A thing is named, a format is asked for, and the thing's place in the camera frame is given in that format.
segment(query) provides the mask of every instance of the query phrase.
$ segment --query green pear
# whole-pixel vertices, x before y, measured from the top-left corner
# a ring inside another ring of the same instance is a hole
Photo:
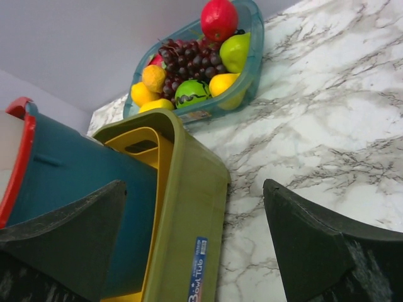
[[[225,68],[234,74],[241,73],[247,58],[251,33],[234,35],[227,39],[220,48],[220,57]]]

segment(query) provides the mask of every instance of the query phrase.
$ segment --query blue label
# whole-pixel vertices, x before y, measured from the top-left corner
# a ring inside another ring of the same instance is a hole
[[[197,237],[191,278],[189,285],[188,302],[200,302],[202,299],[204,270],[206,268],[207,238]]]

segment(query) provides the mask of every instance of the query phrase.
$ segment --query green fruit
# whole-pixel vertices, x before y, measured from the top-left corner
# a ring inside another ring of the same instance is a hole
[[[241,73],[249,51],[251,33],[235,35],[227,39],[220,48],[220,57],[225,68],[233,73]]]
[[[199,80],[187,80],[179,85],[175,93],[176,107],[184,108],[200,103],[212,97],[207,83]]]

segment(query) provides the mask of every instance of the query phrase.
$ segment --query barcode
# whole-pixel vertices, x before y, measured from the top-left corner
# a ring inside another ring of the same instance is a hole
[[[207,249],[207,241],[202,240],[201,241],[200,255],[205,255],[206,254],[206,249]]]

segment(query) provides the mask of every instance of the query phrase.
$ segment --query marble countertop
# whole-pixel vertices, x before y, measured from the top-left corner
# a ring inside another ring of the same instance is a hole
[[[302,1],[265,28],[257,98],[189,126],[232,176],[217,301],[286,301],[263,206],[267,178],[403,232],[401,2]],[[124,100],[97,110],[89,134],[120,120]]]

